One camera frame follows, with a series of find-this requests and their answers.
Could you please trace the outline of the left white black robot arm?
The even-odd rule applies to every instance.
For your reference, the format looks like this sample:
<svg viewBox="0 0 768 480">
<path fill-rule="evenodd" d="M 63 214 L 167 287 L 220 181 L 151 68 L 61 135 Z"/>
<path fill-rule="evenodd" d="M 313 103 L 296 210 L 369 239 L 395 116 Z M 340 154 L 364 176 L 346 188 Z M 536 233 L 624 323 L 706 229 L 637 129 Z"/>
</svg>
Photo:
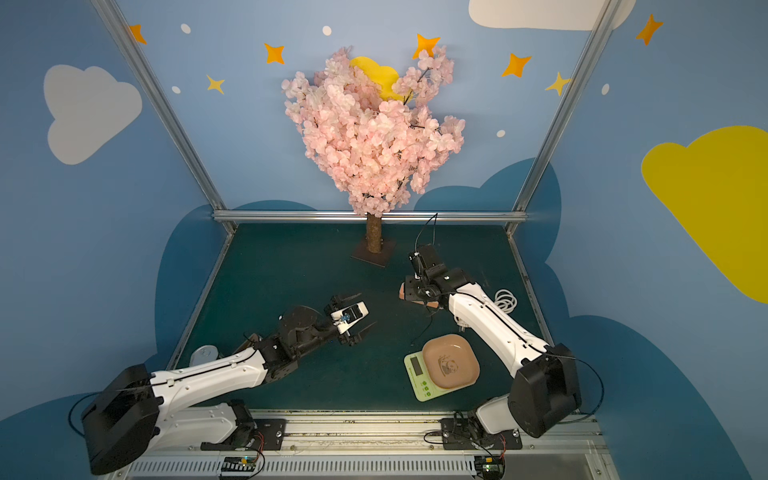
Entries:
<svg viewBox="0 0 768 480">
<path fill-rule="evenodd" d="M 293 307 L 280 317 L 275 333 L 248 338 L 228 357 L 174 370 L 149 372 L 143 364 L 124 369 L 81 415 L 91 473 L 110 474 L 149 451 L 170 447 L 264 447 L 264 435 L 242 401 L 221 403 L 204 413 L 195 405 L 281 380 L 298 369 L 302 358 L 332 340 L 359 343 L 367 332 L 353 329 L 368 314 L 357 295 L 334 296 L 323 312 Z"/>
</svg>

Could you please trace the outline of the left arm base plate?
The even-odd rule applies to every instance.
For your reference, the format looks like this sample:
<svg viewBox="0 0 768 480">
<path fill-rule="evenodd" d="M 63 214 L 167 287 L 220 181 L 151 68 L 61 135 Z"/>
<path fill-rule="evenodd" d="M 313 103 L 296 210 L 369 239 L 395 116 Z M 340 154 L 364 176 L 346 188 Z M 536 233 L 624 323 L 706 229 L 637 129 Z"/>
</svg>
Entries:
<svg viewBox="0 0 768 480">
<path fill-rule="evenodd" d="M 285 436 L 285 419 L 255 419 L 238 424 L 222 441 L 202 442 L 202 451 L 279 451 Z"/>
</svg>

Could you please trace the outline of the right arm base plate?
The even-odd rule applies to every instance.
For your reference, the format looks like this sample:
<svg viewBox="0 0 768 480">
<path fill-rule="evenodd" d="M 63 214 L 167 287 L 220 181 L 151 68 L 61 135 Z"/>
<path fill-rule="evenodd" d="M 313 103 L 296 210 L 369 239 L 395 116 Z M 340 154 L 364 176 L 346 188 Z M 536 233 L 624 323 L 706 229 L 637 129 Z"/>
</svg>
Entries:
<svg viewBox="0 0 768 480">
<path fill-rule="evenodd" d="M 487 433 L 473 418 L 451 417 L 440 421 L 440 435 L 446 450 L 485 448 L 489 451 L 521 450 L 522 437 L 517 429 Z"/>
</svg>

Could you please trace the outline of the orange power strip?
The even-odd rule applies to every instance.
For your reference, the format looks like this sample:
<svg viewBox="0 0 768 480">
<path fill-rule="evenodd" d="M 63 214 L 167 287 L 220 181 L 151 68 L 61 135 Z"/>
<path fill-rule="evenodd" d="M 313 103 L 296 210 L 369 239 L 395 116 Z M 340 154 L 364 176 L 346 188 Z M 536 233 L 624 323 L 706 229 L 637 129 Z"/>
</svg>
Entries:
<svg viewBox="0 0 768 480">
<path fill-rule="evenodd" d="M 398 298 L 410 303 L 422 305 L 427 308 L 440 309 L 440 304 L 437 301 L 422 300 L 413 296 L 408 296 L 406 292 L 406 285 L 402 283 L 398 291 Z"/>
</svg>

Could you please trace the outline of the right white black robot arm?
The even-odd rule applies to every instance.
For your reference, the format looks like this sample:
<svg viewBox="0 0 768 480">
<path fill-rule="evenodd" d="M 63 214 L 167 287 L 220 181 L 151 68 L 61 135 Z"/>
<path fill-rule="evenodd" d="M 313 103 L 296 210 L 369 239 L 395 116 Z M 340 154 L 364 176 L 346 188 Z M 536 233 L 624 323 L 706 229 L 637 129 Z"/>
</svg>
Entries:
<svg viewBox="0 0 768 480">
<path fill-rule="evenodd" d="M 562 344 L 551 345 L 497 306 L 460 268 L 448 268 L 428 244 L 409 254 L 414 273 L 404 281 L 407 301 L 437 303 L 456 323 L 473 330 L 512 377 L 510 393 L 474 411 L 489 434 L 518 427 L 539 438 L 582 405 L 577 359 Z"/>
</svg>

